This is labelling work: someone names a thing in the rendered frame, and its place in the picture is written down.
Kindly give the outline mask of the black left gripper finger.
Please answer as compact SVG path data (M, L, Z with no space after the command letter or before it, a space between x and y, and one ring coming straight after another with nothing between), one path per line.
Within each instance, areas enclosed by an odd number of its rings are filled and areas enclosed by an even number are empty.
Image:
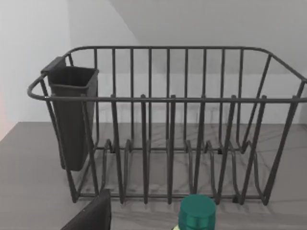
M111 193L103 189L60 230L110 230L111 220Z

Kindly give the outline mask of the dark grey cutlery holder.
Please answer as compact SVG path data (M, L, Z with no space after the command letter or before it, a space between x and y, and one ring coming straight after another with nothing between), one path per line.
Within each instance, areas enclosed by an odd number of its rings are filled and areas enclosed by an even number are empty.
M97 69L67 66L63 57L56 57L41 72L47 74L53 96L97 96ZM55 101L54 105L56 119L62 130L66 165L69 170L78 172L88 155L82 104L78 101Z

